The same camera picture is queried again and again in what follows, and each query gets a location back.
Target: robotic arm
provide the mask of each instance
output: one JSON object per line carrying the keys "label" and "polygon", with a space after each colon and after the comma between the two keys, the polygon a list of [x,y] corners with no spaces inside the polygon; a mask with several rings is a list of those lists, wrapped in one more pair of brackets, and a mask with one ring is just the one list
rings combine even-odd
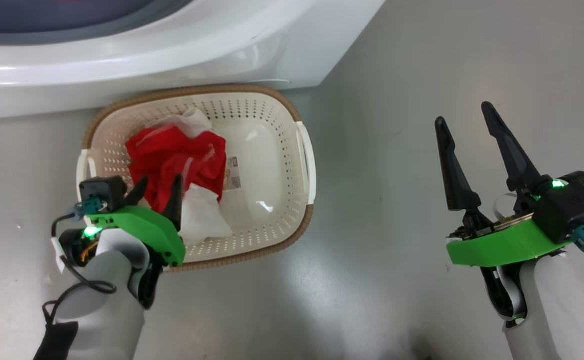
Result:
{"label": "robotic arm", "polygon": [[[162,214],[137,206],[146,178],[127,197],[120,177],[79,185],[82,201],[52,225],[59,269],[79,282],[43,305],[46,331],[34,360],[134,358],[143,314],[152,307],[163,267],[183,264],[185,257],[178,236],[182,183],[180,175],[174,179]],[[59,221],[83,216],[98,228],[66,230],[56,237]],[[76,267],[84,268],[82,274]]]}
{"label": "robotic arm", "polygon": [[540,175],[492,104],[481,110],[505,163],[507,187],[516,192],[514,214],[493,223],[479,212],[481,199],[439,117],[434,126],[447,208],[465,210],[447,252],[454,264],[481,270],[514,360],[582,360],[584,286],[564,248],[573,242],[584,252],[584,172]]}

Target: gray floor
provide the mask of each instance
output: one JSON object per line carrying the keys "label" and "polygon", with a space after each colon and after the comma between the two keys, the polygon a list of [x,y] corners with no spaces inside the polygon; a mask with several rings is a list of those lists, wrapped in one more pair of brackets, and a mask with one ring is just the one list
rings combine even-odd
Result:
{"label": "gray floor", "polygon": [[[477,269],[450,264],[433,120],[445,116],[483,211],[507,191],[479,104],[542,173],[584,171],[584,1],[389,1],[317,89],[287,94],[319,187],[305,236],[269,257],[166,274],[136,359],[509,359]],[[94,111],[0,120],[0,359],[30,359]],[[570,248],[584,280],[584,256]]]}

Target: white washing machine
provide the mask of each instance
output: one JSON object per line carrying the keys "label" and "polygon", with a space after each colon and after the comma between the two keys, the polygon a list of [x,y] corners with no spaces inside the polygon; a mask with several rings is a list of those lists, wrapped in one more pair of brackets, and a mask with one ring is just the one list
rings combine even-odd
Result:
{"label": "white washing machine", "polygon": [[183,86],[316,86],[382,3],[0,0],[0,117]]}

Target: brown basket rim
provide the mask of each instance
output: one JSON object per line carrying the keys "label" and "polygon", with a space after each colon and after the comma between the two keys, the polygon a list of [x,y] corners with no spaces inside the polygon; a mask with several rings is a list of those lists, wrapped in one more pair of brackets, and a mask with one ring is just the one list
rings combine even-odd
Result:
{"label": "brown basket rim", "polygon": [[[88,150],[91,148],[91,142],[94,138],[94,134],[98,126],[105,120],[108,116],[117,112],[120,109],[133,107],[134,105],[139,105],[143,103],[150,103],[152,101],[157,100],[165,100],[170,98],[180,98],[182,96],[194,96],[194,95],[203,95],[203,94],[217,94],[217,93],[237,93],[237,92],[246,92],[246,93],[257,93],[270,96],[274,98],[279,103],[283,104],[283,106],[290,112],[292,119],[295,122],[301,121],[301,117],[296,111],[296,108],[292,103],[285,98],[280,92],[275,91],[273,89],[266,88],[260,85],[250,85],[250,84],[238,84],[238,85],[211,85],[211,86],[196,86],[191,88],[178,88],[178,89],[169,89],[164,91],[156,91],[149,94],[135,96],[132,98],[128,98],[126,100],[121,100],[116,102],[112,105],[109,105],[105,109],[101,110],[90,126],[85,134],[83,139],[82,148],[84,150]],[[222,257],[220,259],[213,259],[213,260],[203,260],[197,262],[186,262],[183,265],[173,267],[169,269],[167,272],[183,272],[183,271],[195,271],[200,269],[208,269],[208,268],[215,268],[221,267],[230,264],[236,264],[240,262],[245,262],[246,260],[252,260],[256,258],[260,258],[265,255],[270,255],[273,253],[277,253],[283,249],[289,248],[293,243],[295,243],[301,235],[305,232],[305,229],[310,225],[310,221],[312,220],[312,214],[314,213],[314,205],[307,205],[305,207],[305,214],[303,215],[303,220],[299,224],[299,227],[294,231],[294,233],[288,237],[287,239],[281,241],[278,244],[273,244],[272,246],[268,246],[265,248],[261,248],[254,251],[249,251],[246,253],[240,253],[238,255],[232,255],[228,257]]]}

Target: plastic basket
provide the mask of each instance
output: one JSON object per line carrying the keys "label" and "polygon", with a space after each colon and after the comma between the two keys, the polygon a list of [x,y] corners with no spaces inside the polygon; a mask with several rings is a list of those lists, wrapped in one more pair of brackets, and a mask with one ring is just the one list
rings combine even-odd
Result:
{"label": "plastic basket", "polygon": [[83,141],[77,191],[88,169],[91,176],[122,176],[132,189],[125,142],[148,123],[191,107],[201,109],[227,141],[232,176],[238,177],[233,187],[238,188],[223,192],[220,207],[233,235],[189,246],[184,264],[171,271],[234,264],[293,244],[314,210],[314,153],[293,105],[260,86],[175,89],[110,105],[97,115]]}

